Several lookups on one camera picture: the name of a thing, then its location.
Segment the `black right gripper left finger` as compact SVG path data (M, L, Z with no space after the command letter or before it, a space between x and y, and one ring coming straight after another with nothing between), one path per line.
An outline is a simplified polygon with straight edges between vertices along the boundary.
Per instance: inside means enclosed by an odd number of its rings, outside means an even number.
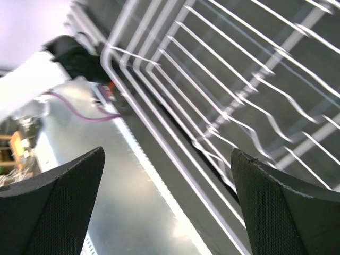
M80 254L105 164L97 147L1 188L1 254Z

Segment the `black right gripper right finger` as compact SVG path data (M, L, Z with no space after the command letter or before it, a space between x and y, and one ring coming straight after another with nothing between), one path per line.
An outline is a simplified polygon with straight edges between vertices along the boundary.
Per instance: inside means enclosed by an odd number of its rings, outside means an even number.
M234 149L231 170L253 254L339 254L339 193Z

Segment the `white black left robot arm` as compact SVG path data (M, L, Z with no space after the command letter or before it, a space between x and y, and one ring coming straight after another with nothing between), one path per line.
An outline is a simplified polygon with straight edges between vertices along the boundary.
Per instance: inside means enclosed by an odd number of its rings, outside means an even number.
M1 121L44 92L77 77L95 83L111 81L100 57L91 54L74 37L61 35L50 40L26 62L1 77Z

